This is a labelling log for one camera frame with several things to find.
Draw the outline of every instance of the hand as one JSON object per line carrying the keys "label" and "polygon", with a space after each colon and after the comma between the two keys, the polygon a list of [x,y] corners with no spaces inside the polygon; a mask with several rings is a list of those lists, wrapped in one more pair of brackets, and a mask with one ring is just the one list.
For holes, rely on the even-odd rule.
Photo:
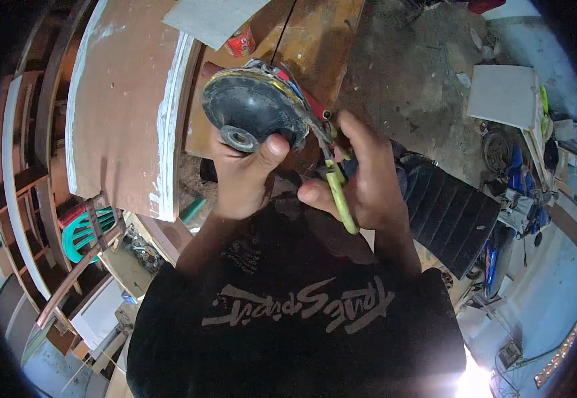
{"label": "hand", "polygon": [[[359,162],[355,175],[344,187],[353,218],[365,229],[408,229],[407,206],[399,188],[390,142],[368,130],[348,111],[337,112],[336,119]],[[302,202],[340,220],[330,188],[324,181],[305,182],[297,196]]]}
{"label": "hand", "polygon": [[290,146],[273,134],[251,155],[224,144],[220,132],[211,128],[211,151],[218,174],[218,203],[213,212],[225,219],[243,220],[268,203],[273,179],[268,175],[286,157]]}

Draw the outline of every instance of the red can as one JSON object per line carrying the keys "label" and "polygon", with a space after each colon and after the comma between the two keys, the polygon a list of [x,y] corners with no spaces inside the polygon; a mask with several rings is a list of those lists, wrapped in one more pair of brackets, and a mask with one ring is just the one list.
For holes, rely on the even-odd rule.
{"label": "red can", "polygon": [[255,51],[255,39],[252,37],[251,26],[246,23],[231,36],[224,47],[235,58],[248,57]]}

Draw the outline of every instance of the black rubber disc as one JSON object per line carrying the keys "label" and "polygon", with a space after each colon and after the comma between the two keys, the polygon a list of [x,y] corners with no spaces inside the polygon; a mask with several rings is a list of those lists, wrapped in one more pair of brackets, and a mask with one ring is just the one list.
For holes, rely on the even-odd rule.
{"label": "black rubber disc", "polygon": [[302,105],[289,98],[258,70],[224,70],[204,88],[202,107],[224,142],[242,152],[255,152],[269,135],[281,134],[299,147],[308,126],[298,116]]}

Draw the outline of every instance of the green plastic chair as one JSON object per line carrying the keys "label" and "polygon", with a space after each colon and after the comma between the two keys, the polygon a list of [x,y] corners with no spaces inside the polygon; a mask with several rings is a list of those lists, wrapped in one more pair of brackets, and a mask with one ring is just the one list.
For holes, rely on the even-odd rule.
{"label": "green plastic chair", "polygon": [[[96,217],[98,217],[98,223],[101,225],[103,232],[108,232],[113,227],[114,213],[111,207],[96,210]],[[87,212],[85,212],[63,229],[61,241],[65,255],[70,261],[78,263],[78,261],[83,259],[83,255],[78,250],[95,238],[89,219],[87,219]],[[98,261],[97,256],[90,261],[90,264],[96,261]]]}

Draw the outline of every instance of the yellow-handled pliers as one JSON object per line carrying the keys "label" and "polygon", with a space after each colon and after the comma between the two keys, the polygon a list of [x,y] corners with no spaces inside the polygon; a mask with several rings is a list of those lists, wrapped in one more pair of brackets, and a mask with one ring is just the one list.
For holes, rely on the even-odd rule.
{"label": "yellow-handled pliers", "polygon": [[[328,186],[330,186],[330,191],[332,192],[332,197],[335,201],[335,207],[337,207],[337,211],[339,212],[339,218],[344,224],[344,227],[346,227],[346,230],[355,235],[359,232],[359,228],[355,224],[353,216],[350,214],[348,202],[346,202],[343,190],[348,181],[341,173],[339,164],[335,162],[335,159],[330,154],[330,144],[332,144],[332,141],[337,138],[337,130],[329,120],[324,120],[325,132],[315,126],[311,126],[311,129],[315,133],[319,146],[324,153],[326,180],[328,181]],[[343,155],[344,158],[350,160],[348,152],[343,152]]]}

